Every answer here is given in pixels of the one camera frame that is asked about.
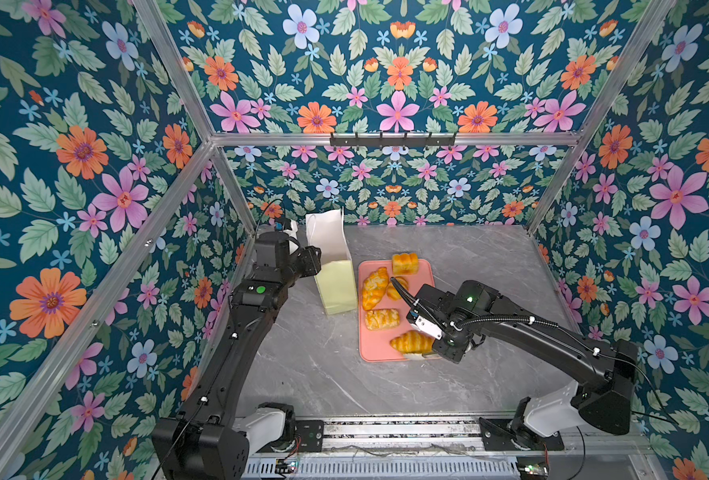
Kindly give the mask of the steel tongs with white tips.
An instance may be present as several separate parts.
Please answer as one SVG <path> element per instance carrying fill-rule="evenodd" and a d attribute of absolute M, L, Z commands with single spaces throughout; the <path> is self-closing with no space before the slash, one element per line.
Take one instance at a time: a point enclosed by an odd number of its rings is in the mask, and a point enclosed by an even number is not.
<path fill-rule="evenodd" d="M 390 282 L 394 283 L 394 286 L 398 289 L 398 292 L 400 292 L 400 296 L 402 299 L 400 301 L 406 303 L 412 310 L 417 310 L 418 309 L 418 297 L 410 292 L 410 290 L 404 290 L 402 288 L 402 285 L 399 282 L 396 282 L 395 280 L 396 277 L 392 277 Z"/>

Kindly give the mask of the golden croissant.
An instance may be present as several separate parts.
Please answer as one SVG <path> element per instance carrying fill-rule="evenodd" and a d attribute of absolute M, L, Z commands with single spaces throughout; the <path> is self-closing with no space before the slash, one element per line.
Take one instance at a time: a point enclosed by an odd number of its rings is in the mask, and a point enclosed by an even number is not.
<path fill-rule="evenodd" d="M 433 353 L 436 339 L 420 331 L 411 330 L 393 338 L 390 346 L 396 352 L 406 355 L 428 355 Z"/>

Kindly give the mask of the white and green paper bag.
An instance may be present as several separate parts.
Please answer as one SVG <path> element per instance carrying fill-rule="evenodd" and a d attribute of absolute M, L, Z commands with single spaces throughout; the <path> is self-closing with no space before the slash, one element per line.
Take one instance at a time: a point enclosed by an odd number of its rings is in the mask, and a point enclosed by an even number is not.
<path fill-rule="evenodd" d="M 306 216 L 306 240 L 320 248 L 320 272 L 314 276 L 326 315 L 358 308 L 358 289 L 352 255 L 344 235 L 344 211 Z"/>

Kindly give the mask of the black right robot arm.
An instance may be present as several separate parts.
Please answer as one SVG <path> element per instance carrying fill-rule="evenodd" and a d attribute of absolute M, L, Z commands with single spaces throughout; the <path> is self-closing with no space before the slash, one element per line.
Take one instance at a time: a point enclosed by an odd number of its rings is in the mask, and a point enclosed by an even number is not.
<path fill-rule="evenodd" d="M 574 427 L 616 436 L 631 429 L 636 345 L 592 340 L 534 314 L 474 280 L 457 292 L 425 284 L 412 294 L 392 282 L 409 308 L 408 322 L 428 336 L 432 352 L 453 363 L 493 338 L 561 370 L 570 382 L 542 397 L 522 399 L 502 436 L 522 448 Z"/>

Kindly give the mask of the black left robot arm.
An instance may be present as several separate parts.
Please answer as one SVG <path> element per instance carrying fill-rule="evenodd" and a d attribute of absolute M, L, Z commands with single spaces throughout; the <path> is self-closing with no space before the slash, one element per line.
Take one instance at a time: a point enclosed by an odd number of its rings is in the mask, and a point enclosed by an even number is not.
<path fill-rule="evenodd" d="M 254 358 L 276 323 L 290 288 L 322 270 L 320 248 L 284 231 L 260 234 L 250 273 L 232 290 L 226 331 L 178 413 L 158 420 L 154 478 L 240 479 L 260 450 L 296 448 L 296 415 L 288 404 L 264 403 L 238 417 Z"/>

